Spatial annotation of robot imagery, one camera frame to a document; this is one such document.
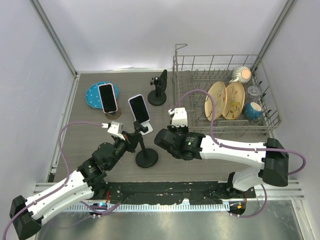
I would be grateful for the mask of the black stand front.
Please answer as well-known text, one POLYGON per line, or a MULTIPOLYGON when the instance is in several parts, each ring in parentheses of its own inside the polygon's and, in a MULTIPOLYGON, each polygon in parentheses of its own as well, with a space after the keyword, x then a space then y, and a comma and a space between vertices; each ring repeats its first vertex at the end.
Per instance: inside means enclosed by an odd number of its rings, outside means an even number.
POLYGON ((149 129, 151 125, 148 123, 144 126, 138 120, 136 120, 133 125, 135 133, 139 133, 138 143, 141 147, 141 150, 135 156, 135 162, 140 168, 150 168, 158 162, 159 156, 154 149, 145 147, 142 133, 147 134, 151 132, 152 130, 149 129))

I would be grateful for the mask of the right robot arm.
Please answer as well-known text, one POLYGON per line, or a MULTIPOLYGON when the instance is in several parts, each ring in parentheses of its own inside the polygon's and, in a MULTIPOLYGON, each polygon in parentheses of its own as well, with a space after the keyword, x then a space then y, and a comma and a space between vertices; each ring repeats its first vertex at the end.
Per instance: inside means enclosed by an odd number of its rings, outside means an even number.
POLYGON ((154 144, 176 159, 225 160, 248 165, 228 176, 225 190, 233 198, 261 184, 288 185, 289 154, 275 138, 266 142, 213 140, 203 133, 188 132, 186 127, 169 126, 157 133, 154 144))

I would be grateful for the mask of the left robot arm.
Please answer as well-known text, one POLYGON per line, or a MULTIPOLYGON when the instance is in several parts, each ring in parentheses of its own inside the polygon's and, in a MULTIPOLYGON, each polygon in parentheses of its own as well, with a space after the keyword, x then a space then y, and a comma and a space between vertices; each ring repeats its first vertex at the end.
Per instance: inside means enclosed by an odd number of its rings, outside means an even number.
POLYGON ((26 240, 39 232, 48 220, 71 205, 95 198, 102 199, 107 192, 104 178, 125 152, 134 153, 142 135, 138 132, 114 137, 114 143, 100 144, 89 159, 84 161, 64 180, 24 198, 12 200, 9 216, 17 237, 26 240))

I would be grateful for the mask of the black stand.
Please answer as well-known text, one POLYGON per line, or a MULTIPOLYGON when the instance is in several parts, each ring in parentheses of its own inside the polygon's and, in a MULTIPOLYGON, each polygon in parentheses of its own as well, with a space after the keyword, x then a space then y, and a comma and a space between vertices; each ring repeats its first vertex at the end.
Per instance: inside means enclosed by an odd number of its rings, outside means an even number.
POLYGON ((148 123, 144 126, 138 120, 136 120, 133 125, 135 133, 139 133, 138 143, 141 147, 141 150, 135 156, 135 162, 140 168, 150 168, 158 162, 159 156, 154 149, 145 147, 142 133, 147 134, 151 132, 152 130, 149 129, 151 125, 148 123))
POLYGON ((155 90, 149 92, 147 96, 148 102, 153 106, 161 106, 167 100, 167 95, 165 92, 162 92, 161 87, 159 86, 159 77, 153 77, 150 81, 151 86, 155 86, 155 90))

